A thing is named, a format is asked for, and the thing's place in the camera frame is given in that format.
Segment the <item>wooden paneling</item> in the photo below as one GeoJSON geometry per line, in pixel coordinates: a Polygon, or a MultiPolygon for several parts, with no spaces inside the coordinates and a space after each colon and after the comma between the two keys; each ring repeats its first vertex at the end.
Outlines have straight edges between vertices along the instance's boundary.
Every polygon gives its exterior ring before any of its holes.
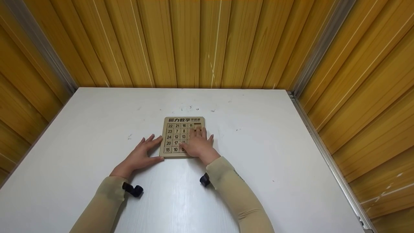
{"type": "Polygon", "coordinates": [[[378,233],[412,233],[414,229],[414,207],[374,219],[378,233]]]}
{"type": "Polygon", "coordinates": [[[293,0],[263,1],[243,88],[262,88],[292,4],[293,0]]]}
{"type": "Polygon", "coordinates": [[[113,87],[133,87],[127,66],[103,0],[74,0],[96,54],[113,87]]]}
{"type": "Polygon", "coordinates": [[[0,169],[0,184],[7,178],[8,173],[0,169]]]}
{"type": "Polygon", "coordinates": [[[303,26],[312,9],[313,0],[293,2],[288,20],[277,46],[276,53],[270,65],[263,88],[274,89],[282,77],[283,71],[289,61],[290,55],[296,45],[296,42],[302,32],[303,26]]]}
{"type": "Polygon", "coordinates": [[[95,87],[49,0],[24,0],[32,15],[79,86],[95,87]]]}
{"type": "Polygon", "coordinates": [[[334,153],[333,158],[350,182],[414,146],[413,136],[414,88],[334,153]]]}
{"type": "Polygon", "coordinates": [[[321,65],[316,69],[313,75],[315,78],[309,80],[306,89],[300,96],[300,101],[306,113],[310,111],[322,95],[386,3],[387,0],[355,2],[348,20],[341,26],[329,50],[323,57],[321,65]]]}
{"type": "Polygon", "coordinates": [[[21,138],[14,130],[0,121],[0,154],[14,164],[18,163],[30,144],[21,138]]]}
{"type": "Polygon", "coordinates": [[[137,2],[108,0],[106,3],[134,86],[154,87],[137,2]]]}
{"type": "Polygon", "coordinates": [[[412,1],[357,1],[299,97],[379,232],[412,232],[413,26],[412,1]]]}
{"type": "Polygon", "coordinates": [[[221,87],[241,88],[259,20],[262,0],[233,1],[221,87]]]}
{"type": "Polygon", "coordinates": [[[4,2],[0,2],[0,25],[12,38],[22,53],[27,57],[32,66],[39,75],[49,85],[59,100],[64,104],[69,98],[69,93],[63,87],[63,84],[56,77],[50,66],[43,59],[37,48],[32,44],[30,38],[20,27],[13,15],[9,12],[4,2]]]}
{"type": "Polygon", "coordinates": [[[0,107],[0,120],[29,143],[36,140],[48,123],[3,75],[0,75],[0,107]]]}
{"type": "Polygon", "coordinates": [[[138,7],[155,85],[177,87],[168,1],[138,0],[138,7]]]}
{"type": "Polygon", "coordinates": [[[95,53],[72,0],[50,0],[80,58],[97,87],[107,87],[109,80],[95,53]]]}
{"type": "Polygon", "coordinates": [[[349,185],[361,202],[374,199],[383,192],[414,183],[414,147],[372,169],[349,185]]]}
{"type": "Polygon", "coordinates": [[[16,163],[11,161],[6,156],[0,154],[0,170],[4,170],[6,172],[11,172],[13,168],[16,166],[16,163]]]}
{"type": "Polygon", "coordinates": [[[199,86],[200,0],[170,0],[178,87],[199,86]]]}
{"type": "Polygon", "coordinates": [[[414,84],[413,59],[414,29],[411,29],[319,132],[331,153],[337,151],[414,84]]]}
{"type": "Polygon", "coordinates": [[[62,103],[37,73],[26,56],[0,27],[0,71],[25,98],[50,121],[62,107],[62,103]]]}
{"type": "Polygon", "coordinates": [[[220,88],[230,10],[230,0],[201,0],[200,88],[220,88]]]}
{"type": "Polygon", "coordinates": [[[80,86],[288,89],[338,2],[25,1],[80,86]]]}
{"type": "Polygon", "coordinates": [[[414,206],[414,183],[401,190],[394,190],[381,194],[371,206],[366,209],[370,218],[394,213],[414,206]]]}
{"type": "Polygon", "coordinates": [[[322,35],[338,2],[338,0],[315,0],[301,35],[290,55],[289,62],[277,84],[277,88],[293,89],[298,75],[306,64],[307,58],[311,55],[319,37],[322,35]]]}
{"type": "MultiPolygon", "coordinates": [[[[318,131],[338,112],[414,25],[413,12],[414,2],[412,1],[389,1],[383,8],[309,112],[309,118],[318,131]]],[[[315,82],[322,82],[321,77],[321,75],[314,75],[315,82]]],[[[308,86],[305,92],[313,92],[313,87],[314,85],[308,86]]],[[[308,102],[306,97],[301,97],[300,101],[303,104],[308,102]]]]}

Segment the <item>left hand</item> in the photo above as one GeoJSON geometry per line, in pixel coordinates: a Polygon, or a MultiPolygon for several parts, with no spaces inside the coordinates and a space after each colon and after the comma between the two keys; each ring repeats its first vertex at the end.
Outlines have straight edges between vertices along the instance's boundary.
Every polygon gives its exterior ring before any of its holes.
{"type": "Polygon", "coordinates": [[[113,169],[109,176],[119,176],[129,179],[134,170],[150,167],[164,161],[164,157],[148,157],[148,150],[162,142],[162,136],[153,140],[154,137],[155,135],[152,134],[147,140],[142,138],[135,149],[126,157],[126,159],[124,159],[124,161],[113,169]]]}

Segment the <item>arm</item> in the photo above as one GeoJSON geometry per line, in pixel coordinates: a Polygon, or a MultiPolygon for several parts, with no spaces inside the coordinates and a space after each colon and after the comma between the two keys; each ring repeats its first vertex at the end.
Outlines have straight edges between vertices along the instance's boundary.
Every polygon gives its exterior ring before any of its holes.
{"type": "Polygon", "coordinates": [[[109,233],[111,231],[119,206],[124,201],[123,183],[128,182],[134,170],[146,168],[164,160],[163,157],[148,157],[147,151],[162,141],[161,136],[153,139],[154,134],[147,140],[142,138],[128,157],[115,167],[109,177],[103,180],[70,233],[109,233]]]}
{"type": "Polygon", "coordinates": [[[274,233],[263,206],[234,167],[213,148],[213,135],[207,140],[205,128],[190,130],[188,144],[181,143],[186,152],[206,165],[210,182],[238,220],[241,233],[274,233]]]}

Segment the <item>right hand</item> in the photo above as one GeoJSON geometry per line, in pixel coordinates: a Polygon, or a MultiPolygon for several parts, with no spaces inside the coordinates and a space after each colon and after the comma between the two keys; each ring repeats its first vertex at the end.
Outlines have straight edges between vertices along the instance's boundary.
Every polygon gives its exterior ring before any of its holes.
{"type": "Polygon", "coordinates": [[[189,156],[200,158],[206,166],[220,157],[219,153],[213,148],[214,135],[211,135],[207,139],[207,130],[205,127],[202,129],[197,127],[196,130],[190,129],[189,136],[188,144],[184,142],[180,143],[180,146],[189,156]]]}

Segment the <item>hand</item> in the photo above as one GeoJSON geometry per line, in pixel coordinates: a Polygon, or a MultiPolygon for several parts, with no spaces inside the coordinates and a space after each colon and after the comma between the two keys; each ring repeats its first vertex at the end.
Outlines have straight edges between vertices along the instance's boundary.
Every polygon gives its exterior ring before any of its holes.
{"type": "Polygon", "coordinates": [[[154,137],[155,135],[151,134],[147,140],[142,138],[135,149],[126,157],[126,159],[124,159],[124,161],[113,169],[109,176],[119,176],[128,179],[134,170],[150,167],[164,161],[164,157],[148,157],[148,150],[162,142],[162,136],[153,140],[154,137]]]}
{"type": "Polygon", "coordinates": [[[189,135],[188,144],[180,143],[180,146],[189,156],[200,158],[206,166],[220,157],[219,153],[213,148],[214,135],[211,135],[207,140],[207,130],[205,127],[203,129],[197,127],[196,130],[190,129],[189,135]]]}

